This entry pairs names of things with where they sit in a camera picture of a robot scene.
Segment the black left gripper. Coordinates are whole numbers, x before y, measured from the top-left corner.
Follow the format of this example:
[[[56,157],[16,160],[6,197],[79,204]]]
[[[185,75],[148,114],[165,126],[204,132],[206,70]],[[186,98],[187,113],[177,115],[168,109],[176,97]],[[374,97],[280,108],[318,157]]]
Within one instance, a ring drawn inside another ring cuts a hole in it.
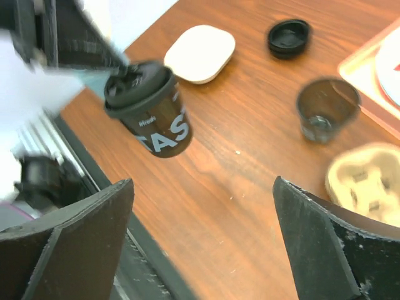
[[[31,64],[124,74],[128,63],[110,40],[109,1],[1,1],[1,29]]]

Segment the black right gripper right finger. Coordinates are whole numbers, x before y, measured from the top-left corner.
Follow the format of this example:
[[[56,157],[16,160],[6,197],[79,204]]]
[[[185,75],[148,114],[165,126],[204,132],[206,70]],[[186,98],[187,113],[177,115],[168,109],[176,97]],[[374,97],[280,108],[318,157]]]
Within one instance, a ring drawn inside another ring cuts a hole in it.
[[[399,228],[278,176],[277,218],[299,299],[399,299]]]

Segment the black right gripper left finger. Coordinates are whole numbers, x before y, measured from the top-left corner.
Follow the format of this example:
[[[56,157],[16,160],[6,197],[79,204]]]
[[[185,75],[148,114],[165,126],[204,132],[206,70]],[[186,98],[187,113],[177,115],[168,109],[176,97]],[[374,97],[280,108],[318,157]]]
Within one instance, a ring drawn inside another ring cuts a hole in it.
[[[1,299],[109,299],[133,201],[124,179],[1,231]]]

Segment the beige pulp cup carrier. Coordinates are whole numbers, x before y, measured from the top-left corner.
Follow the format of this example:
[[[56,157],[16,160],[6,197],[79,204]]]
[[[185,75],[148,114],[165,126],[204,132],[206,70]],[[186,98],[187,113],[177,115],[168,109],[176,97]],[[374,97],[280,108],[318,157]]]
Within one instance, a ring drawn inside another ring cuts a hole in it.
[[[332,202],[375,221],[399,227],[399,147],[373,142],[343,152],[329,165]]]

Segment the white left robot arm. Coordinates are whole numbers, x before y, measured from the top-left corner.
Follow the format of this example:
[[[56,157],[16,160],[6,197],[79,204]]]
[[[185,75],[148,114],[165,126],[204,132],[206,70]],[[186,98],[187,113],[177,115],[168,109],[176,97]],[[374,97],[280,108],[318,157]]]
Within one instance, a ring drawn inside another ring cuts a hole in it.
[[[20,190],[27,160],[82,169],[54,116],[82,87],[99,97],[127,63],[114,48],[108,1],[1,2],[1,211],[28,219],[54,207]]]

